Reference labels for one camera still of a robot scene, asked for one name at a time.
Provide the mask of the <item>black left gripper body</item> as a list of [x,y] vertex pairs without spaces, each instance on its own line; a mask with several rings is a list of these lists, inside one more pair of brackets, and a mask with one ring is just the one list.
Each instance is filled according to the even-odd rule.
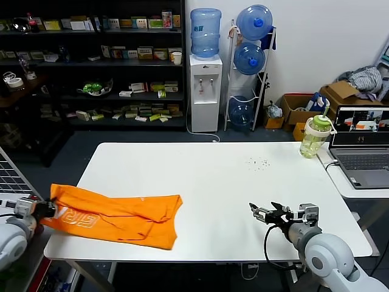
[[39,201],[35,205],[35,218],[53,218],[55,216],[55,203],[49,201]]

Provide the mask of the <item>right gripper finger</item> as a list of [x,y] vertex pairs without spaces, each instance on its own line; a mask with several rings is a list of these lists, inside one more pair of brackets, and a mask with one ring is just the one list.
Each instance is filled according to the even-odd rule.
[[271,202],[271,205],[273,205],[273,207],[276,209],[276,212],[277,214],[283,214],[283,215],[286,215],[288,212],[289,212],[289,207],[288,206],[284,206],[280,203],[276,203],[276,202]]
[[266,221],[266,216],[269,213],[269,210],[263,208],[263,207],[258,207],[257,205],[253,203],[249,203],[250,209],[253,213],[253,216],[258,220],[258,221]]

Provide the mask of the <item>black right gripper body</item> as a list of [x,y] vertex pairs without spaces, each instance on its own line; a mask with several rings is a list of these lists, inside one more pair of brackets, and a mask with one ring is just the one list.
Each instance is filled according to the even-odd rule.
[[289,227],[297,218],[297,213],[289,210],[286,215],[277,214],[276,210],[270,210],[266,216],[266,223],[278,227]]

